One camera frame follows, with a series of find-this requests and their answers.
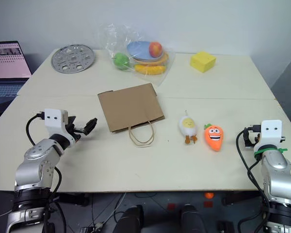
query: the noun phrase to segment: paper bag handle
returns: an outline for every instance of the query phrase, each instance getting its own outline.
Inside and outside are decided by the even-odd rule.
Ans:
[[[154,129],[153,129],[153,126],[151,124],[150,121],[148,121],[149,125],[151,126],[151,130],[152,130],[152,135],[151,137],[149,138],[149,140],[145,141],[145,142],[142,142],[142,141],[139,141],[135,135],[132,133],[131,131],[131,126],[128,127],[128,132],[129,132],[129,137],[131,139],[131,141],[138,147],[147,147],[149,146],[153,140],[154,140]]]

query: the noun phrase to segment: laptop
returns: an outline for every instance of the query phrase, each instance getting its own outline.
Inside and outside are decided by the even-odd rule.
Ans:
[[[31,72],[17,41],[0,41],[0,104],[13,100]]]

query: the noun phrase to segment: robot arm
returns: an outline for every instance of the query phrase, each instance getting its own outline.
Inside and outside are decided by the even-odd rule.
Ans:
[[[80,135],[88,135],[97,119],[90,120],[84,129],[75,129],[75,116],[65,110],[46,109],[45,126],[50,138],[43,139],[26,151],[23,163],[16,170],[14,205],[8,216],[6,232],[41,232],[48,208],[55,166],[64,150],[73,146]]]
[[[255,144],[251,143],[248,131],[259,133]],[[263,227],[267,233],[291,233],[291,163],[282,154],[280,148],[282,122],[265,120],[261,125],[245,128],[243,134],[246,147],[254,147],[254,155],[261,160],[264,194],[270,208],[269,218]]]

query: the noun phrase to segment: yellow block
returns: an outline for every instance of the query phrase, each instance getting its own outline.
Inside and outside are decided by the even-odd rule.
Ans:
[[[204,73],[214,66],[215,59],[207,52],[199,52],[191,57],[190,65]]]

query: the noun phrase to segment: apple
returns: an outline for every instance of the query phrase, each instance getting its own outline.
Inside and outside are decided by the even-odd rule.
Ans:
[[[126,70],[129,68],[129,58],[120,52],[114,56],[113,63],[120,70]]]
[[[152,57],[161,56],[163,52],[162,45],[159,42],[151,42],[149,46],[149,52]]]

